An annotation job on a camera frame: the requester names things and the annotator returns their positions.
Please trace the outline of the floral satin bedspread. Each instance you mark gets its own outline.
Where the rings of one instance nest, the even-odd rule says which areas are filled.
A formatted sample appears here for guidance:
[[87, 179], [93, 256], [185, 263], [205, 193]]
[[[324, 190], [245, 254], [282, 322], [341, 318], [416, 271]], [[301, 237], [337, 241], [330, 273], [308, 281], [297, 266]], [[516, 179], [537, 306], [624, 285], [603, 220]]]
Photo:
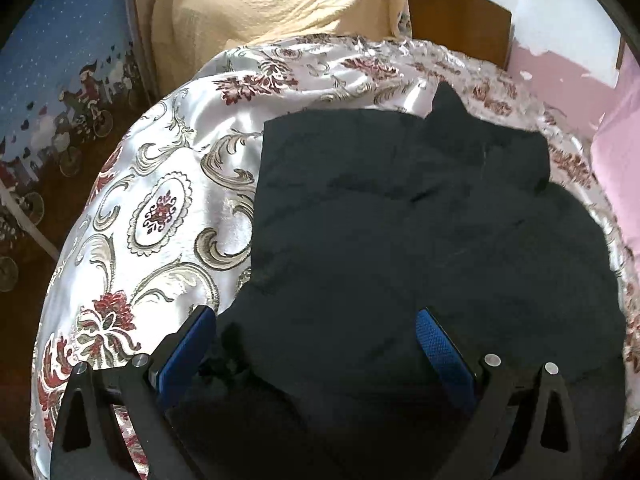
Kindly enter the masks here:
[[32, 354], [32, 472], [50, 474], [73, 366], [152, 352], [192, 309], [227, 309], [250, 278], [262, 125], [314, 106], [428, 114], [446, 82], [473, 115], [542, 134], [551, 179], [604, 232], [626, 316], [626, 428], [639, 416], [639, 279], [588, 144], [504, 70], [426, 40], [310, 35], [212, 58], [127, 131], [61, 250]]

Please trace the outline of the yellow hanging sheet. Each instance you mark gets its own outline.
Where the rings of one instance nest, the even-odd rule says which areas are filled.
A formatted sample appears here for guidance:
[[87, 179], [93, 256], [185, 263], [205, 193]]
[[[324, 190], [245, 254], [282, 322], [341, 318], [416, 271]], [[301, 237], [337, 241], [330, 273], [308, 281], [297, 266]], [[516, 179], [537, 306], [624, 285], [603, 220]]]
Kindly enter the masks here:
[[234, 47], [312, 34], [397, 37], [407, 0], [136, 0], [157, 89], [174, 91]]

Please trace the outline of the pink curtain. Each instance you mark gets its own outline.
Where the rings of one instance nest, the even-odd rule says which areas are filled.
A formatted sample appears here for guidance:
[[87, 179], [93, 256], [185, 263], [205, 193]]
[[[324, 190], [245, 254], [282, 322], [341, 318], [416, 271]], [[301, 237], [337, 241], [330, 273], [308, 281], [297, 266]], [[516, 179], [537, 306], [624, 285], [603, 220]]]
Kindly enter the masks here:
[[616, 215], [623, 241], [639, 265], [639, 63], [623, 60], [614, 105], [591, 145], [592, 168]]

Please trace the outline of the blue fabric wardrobe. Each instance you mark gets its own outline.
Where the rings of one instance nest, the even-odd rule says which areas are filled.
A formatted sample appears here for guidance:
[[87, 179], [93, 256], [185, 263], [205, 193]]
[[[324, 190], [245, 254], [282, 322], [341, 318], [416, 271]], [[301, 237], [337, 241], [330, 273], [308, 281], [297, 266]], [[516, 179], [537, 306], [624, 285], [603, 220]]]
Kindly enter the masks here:
[[148, 104], [129, 21], [128, 0], [1, 0], [1, 433], [19, 460], [55, 263]]

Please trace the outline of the black padded jacket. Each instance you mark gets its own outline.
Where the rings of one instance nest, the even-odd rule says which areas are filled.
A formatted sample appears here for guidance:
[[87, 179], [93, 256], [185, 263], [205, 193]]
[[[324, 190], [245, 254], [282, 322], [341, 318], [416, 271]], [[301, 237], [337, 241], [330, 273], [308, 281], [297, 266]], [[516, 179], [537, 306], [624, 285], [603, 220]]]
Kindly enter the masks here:
[[555, 363], [582, 476], [625, 411], [626, 322], [600, 226], [550, 180], [546, 139], [473, 117], [305, 110], [264, 127], [250, 280], [170, 414], [209, 479], [426, 479], [472, 410], [416, 336]]

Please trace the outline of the wooden headboard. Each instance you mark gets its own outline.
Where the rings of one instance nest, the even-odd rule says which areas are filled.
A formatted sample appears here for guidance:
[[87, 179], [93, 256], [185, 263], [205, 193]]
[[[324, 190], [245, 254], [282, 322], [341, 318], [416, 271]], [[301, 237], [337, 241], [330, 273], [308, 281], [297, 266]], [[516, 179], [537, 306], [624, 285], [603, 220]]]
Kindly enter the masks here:
[[408, 0], [414, 39], [508, 67], [512, 13], [490, 0]]

